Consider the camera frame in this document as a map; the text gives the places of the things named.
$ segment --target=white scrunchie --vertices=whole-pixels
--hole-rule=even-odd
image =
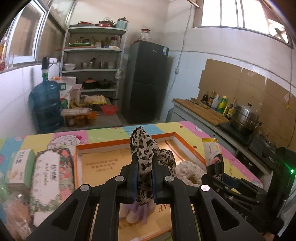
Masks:
[[[177,177],[190,186],[199,187],[202,184],[202,175],[205,173],[203,169],[190,161],[182,161],[176,165]]]

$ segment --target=green and yellow bottle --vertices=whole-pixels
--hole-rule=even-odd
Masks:
[[[227,96],[224,95],[223,98],[221,99],[220,104],[218,105],[217,111],[222,114],[226,107],[226,104],[227,104]]]

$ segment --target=silver screw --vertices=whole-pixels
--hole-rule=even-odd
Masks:
[[[200,189],[203,190],[204,192],[207,192],[210,190],[210,187],[208,185],[203,184],[200,186]]]
[[[83,192],[89,190],[89,185],[86,185],[86,184],[82,185],[80,187],[80,190],[83,191]]]
[[[117,182],[122,182],[124,180],[124,176],[117,176],[117,177],[115,177],[115,180]]]
[[[166,180],[167,182],[172,182],[172,181],[174,180],[174,177],[172,177],[172,176],[166,176],[166,177],[165,177],[165,180]]]

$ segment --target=floral tissue package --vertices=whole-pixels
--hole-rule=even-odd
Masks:
[[[56,148],[37,153],[30,213],[33,223],[39,226],[73,192],[71,154],[67,148]]]
[[[34,163],[35,153],[32,149],[12,154],[5,175],[5,185],[10,193],[20,191],[29,197]]]

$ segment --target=white wall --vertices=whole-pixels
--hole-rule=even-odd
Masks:
[[[155,43],[163,36],[169,0],[78,0],[70,24],[85,21],[97,24],[105,17],[117,22],[126,17],[128,24],[127,45],[124,51],[123,69],[125,71],[129,46],[140,36],[142,28],[151,30]],[[121,107],[124,79],[119,85],[119,102]]]
[[[56,64],[49,69],[49,78],[55,76],[59,76]],[[41,82],[41,65],[0,74],[0,138],[36,134],[32,119],[33,103],[29,95]]]
[[[168,91],[174,79],[183,36],[189,18],[191,4],[185,0],[174,0],[169,4],[164,36],[160,44],[170,48],[170,67]],[[161,121],[165,121],[168,110],[173,107],[173,98],[189,98],[197,96],[201,71],[206,59],[212,58],[242,66],[277,82],[289,90],[291,81],[291,48],[270,37],[254,32],[230,28],[192,28],[194,8],[184,40],[184,52],[171,93],[167,96],[161,113]],[[293,54],[293,80],[296,86],[296,52]]]

